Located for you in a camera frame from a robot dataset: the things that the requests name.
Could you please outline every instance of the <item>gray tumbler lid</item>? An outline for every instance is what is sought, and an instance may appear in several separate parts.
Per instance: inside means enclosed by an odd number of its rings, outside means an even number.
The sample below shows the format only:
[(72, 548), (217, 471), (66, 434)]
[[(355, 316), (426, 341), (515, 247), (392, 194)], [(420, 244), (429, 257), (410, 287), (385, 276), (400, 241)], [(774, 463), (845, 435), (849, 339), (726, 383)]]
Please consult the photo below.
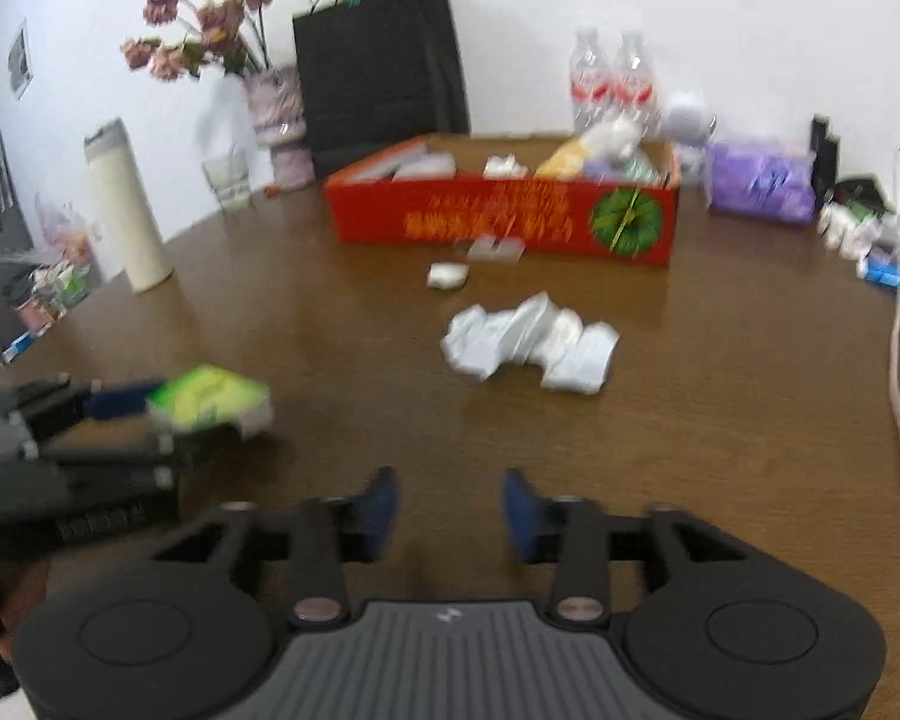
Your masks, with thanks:
[(127, 138), (127, 128), (123, 119), (113, 119), (112, 122), (103, 124), (93, 135), (83, 140), (83, 150), (86, 153), (87, 162), (91, 162), (98, 156), (103, 156), (114, 148), (127, 148), (130, 139)]

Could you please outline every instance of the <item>clear water bottle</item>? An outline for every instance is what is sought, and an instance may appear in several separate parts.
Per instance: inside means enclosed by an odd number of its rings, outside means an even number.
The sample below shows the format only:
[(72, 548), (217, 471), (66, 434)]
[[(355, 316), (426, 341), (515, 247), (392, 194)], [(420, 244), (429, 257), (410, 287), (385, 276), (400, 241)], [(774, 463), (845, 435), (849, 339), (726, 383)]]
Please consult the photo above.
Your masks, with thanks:
[(617, 53), (613, 96), (621, 113), (634, 119), (644, 131), (656, 124), (656, 89), (653, 69), (643, 46), (643, 32), (626, 31)]
[(607, 114), (612, 89), (610, 62), (600, 48), (597, 30), (579, 29), (577, 47), (570, 55), (570, 98), (573, 100), (575, 133), (583, 134)]

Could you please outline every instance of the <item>green circular graphic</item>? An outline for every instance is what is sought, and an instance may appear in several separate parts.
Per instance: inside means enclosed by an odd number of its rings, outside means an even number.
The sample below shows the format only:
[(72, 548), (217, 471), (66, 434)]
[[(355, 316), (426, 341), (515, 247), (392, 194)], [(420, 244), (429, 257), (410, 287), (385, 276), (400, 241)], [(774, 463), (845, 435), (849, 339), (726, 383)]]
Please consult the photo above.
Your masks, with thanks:
[(660, 239), (663, 209), (637, 187), (621, 187), (597, 200), (590, 216), (593, 237), (614, 254), (635, 257)]

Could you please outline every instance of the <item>ribbed gray panel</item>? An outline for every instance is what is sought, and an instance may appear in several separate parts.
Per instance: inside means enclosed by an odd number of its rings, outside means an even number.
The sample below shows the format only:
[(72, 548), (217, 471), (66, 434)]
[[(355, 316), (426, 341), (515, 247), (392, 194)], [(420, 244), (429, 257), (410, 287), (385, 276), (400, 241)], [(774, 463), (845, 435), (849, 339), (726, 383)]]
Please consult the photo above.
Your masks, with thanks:
[(544, 623), (530, 603), (374, 602), (300, 635), (221, 720), (677, 720), (605, 640)]

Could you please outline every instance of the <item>pink vase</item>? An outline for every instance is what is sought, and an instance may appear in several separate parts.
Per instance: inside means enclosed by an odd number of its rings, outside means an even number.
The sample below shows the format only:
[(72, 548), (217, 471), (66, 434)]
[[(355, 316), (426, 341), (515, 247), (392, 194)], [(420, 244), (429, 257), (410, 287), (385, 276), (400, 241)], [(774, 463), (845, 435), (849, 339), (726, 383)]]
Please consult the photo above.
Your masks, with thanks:
[(257, 143), (271, 151), (274, 182), (287, 191), (313, 183), (314, 164), (303, 141), (307, 122), (296, 66), (244, 76), (244, 88)]

